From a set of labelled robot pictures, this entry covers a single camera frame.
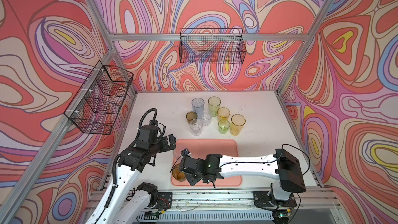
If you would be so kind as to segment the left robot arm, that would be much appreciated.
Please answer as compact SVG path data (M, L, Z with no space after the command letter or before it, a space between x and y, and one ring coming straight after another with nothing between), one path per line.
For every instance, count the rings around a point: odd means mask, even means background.
M124 204L145 166L154 167L157 154L176 148L176 138L172 134L165 136L166 128L159 127L157 112L151 108L144 113L134 141L114 159L111 185L88 217L88 224L131 224L144 209L157 204L158 188L150 183L141 183L128 204Z

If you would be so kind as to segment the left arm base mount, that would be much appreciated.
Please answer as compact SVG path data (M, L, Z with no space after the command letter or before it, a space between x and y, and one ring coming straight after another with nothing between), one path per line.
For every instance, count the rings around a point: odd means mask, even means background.
M153 213L161 213L172 207L173 193L171 191L159 192L154 198L155 201L150 201L147 209L150 209Z

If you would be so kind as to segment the clear faceted cup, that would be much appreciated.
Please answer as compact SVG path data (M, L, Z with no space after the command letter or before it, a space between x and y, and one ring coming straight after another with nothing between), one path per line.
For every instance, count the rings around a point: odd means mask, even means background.
M190 131L194 136L199 136L203 131L203 122L201 119L193 119L189 123Z

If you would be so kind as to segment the brown dimpled cup front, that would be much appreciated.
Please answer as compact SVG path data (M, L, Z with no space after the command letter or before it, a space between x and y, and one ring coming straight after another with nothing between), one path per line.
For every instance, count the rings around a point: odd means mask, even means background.
M174 178L175 180L177 180L177 181L179 181L179 182L182 182L182 181L185 181L185 180L186 180L186 175L185 175L184 172L182 172L182 171L180 170L179 167L180 167L180 164L179 164L179 163L173 166L173 168L172 168L172 176L173 176L173 178Z

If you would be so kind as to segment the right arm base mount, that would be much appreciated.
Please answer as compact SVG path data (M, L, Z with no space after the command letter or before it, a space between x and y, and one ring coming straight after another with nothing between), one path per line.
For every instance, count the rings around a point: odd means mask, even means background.
M294 209L297 207L293 193L290 193L288 200L277 200L271 191L254 191L253 196L254 205L265 210Z

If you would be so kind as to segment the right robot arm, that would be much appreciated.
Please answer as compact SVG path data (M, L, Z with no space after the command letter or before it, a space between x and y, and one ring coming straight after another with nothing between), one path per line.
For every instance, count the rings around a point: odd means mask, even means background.
M191 152L184 149L174 162L179 163L179 171L185 174L190 186L197 183L211 184L216 188L216 180L235 176L258 176L272 180L271 198L277 201L288 201L294 193L306 192L300 161L285 147L303 150L290 144L282 144L274 154L259 157L236 157L222 154L208 154L205 159L191 157Z

